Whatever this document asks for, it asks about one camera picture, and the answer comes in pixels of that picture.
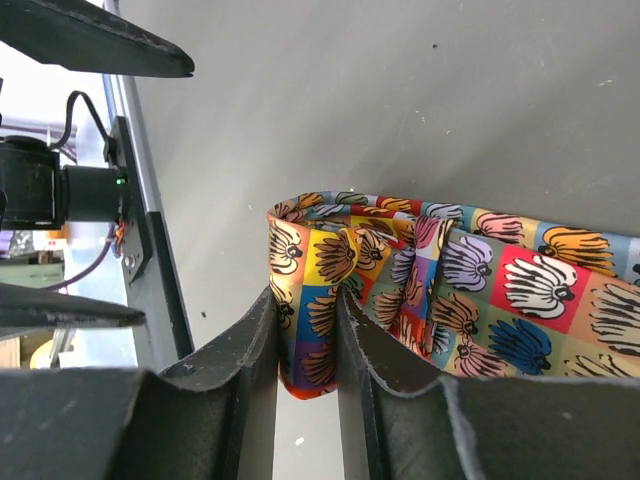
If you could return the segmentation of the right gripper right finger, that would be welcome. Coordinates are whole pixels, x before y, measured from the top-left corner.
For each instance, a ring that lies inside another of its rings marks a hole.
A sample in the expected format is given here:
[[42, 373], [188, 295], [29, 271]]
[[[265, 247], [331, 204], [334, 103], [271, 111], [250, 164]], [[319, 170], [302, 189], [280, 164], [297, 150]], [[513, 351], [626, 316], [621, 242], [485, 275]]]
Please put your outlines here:
[[337, 297], [348, 479], [635, 479], [635, 379], [444, 374]]

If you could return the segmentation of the colourful banana print tie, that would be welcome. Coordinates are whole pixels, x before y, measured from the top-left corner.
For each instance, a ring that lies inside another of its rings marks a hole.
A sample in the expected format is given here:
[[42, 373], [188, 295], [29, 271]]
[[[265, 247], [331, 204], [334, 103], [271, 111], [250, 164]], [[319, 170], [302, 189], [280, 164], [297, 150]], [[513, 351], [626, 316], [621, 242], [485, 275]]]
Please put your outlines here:
[[507, 213], [354, 192], [267, 214], [280, 378], [336, 385], [338, 293], [436, 368], [463, 377], [639, 373], [639, 242]]

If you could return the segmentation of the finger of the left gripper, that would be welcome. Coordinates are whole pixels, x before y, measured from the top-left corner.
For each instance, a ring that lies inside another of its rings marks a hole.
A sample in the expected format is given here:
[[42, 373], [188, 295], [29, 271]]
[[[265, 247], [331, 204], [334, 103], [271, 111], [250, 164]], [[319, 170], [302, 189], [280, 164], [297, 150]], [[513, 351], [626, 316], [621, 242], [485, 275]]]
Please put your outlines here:
[[88, 1], [3, 0], [1, 41], [75, 72], [189, 78], [195, 71], [177, 45]]
[[1, 328], [120, 328], [143, 325], [143, 311], [30, 287], [1, 284]]

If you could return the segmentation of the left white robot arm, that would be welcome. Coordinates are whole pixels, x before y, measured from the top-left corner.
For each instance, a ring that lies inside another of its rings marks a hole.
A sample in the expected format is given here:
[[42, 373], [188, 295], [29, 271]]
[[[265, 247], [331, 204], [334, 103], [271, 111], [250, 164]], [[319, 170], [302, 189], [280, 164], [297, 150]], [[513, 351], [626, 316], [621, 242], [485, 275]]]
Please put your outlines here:
[[[180, 47], [88, 1], [4, 1], [1, 41], [31, 59], [75, 72], [189, 78], [192, 58]], [[105, 145], [104, 168], [62, 166], [78, 99]], [[72, 92], [65, 126], [51, 145], [13, 135], [1, 140], [1, 225], [12, 230], [57, 230], [68, 220], [117, 225], [142, 209], [126, 122], [107, 131], [86, 93]], [[1, 331], [46, 328], [122, 328], [145, 321], [128, 306], [72, 295], [58, 285], [1, 285]]]

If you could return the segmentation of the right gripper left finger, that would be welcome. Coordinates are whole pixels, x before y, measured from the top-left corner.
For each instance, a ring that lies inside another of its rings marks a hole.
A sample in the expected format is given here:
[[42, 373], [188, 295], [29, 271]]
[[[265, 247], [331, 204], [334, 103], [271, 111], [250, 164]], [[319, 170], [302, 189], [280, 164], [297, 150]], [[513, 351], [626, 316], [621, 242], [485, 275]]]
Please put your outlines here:
[[246, 314], [161, 373], [5, 370], [5, 479], [268, 479], [277, 403], [277, 306]]

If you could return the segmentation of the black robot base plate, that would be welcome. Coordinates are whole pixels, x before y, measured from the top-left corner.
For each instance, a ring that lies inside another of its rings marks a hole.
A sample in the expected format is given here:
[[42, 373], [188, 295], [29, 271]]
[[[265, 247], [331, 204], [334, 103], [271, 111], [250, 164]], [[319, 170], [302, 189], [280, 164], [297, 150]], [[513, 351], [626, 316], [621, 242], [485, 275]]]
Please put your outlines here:
[[135, 80], [103, 80], [116, 164], [130, 194], [122, 239], [125, 290], [128, 304], [146, 312], [146, 325], [133, 330], [136, 354], [141, 367], [160, 372], [192, 353], [194, 344]]

